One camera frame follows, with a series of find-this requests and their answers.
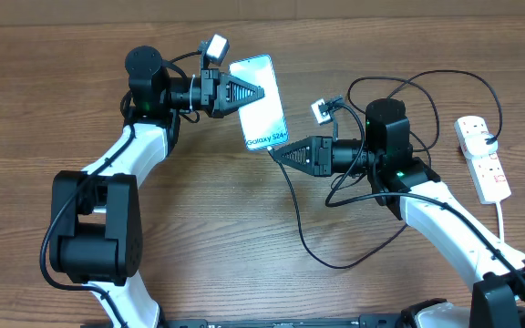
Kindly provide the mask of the Galaxy smartphone blue screen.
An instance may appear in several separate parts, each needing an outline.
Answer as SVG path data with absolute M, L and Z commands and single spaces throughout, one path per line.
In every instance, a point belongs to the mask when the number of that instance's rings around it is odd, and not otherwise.
M 285 143 L 289 133 L 271 57 L 264 54 L 234 61 L 229 70 L 264 91 L 262 99 L 238 110 L 245 147 L 255 151 Z

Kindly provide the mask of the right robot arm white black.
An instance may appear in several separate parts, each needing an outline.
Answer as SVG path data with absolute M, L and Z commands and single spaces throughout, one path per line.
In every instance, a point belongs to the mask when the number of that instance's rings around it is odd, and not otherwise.
M 435 298 L 398 314 L 361 316 L 360 326 L 525 327 L 525 254 L 481 224 L 414 156 L 404 103 L 392 98 L 371 102 L 360 131 L 359 139 L 312 136 L 269 153 L 281 169 L 315 177 L 366 177 L 369 198 L 425 236 L 471 292 L 468 308 Z

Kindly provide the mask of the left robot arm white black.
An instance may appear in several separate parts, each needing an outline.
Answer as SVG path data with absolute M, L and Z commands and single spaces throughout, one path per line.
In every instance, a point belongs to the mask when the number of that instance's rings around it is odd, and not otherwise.
M 200 73 L 188 77 L 157 49 L 132 49 L 125 58 L 129 91 L 119 105 L 121 137 L 94 163 L 54 177 L 41 274 L 56 289 L 91 292 L 111 327 L 167 324 L 139 272 L 139 187 L 175 147 L 181 120 L 190 113 L 224 118 L 265 95 L 262 87 L 219 70 L 227 51 L 202 42 L 194 53 Z

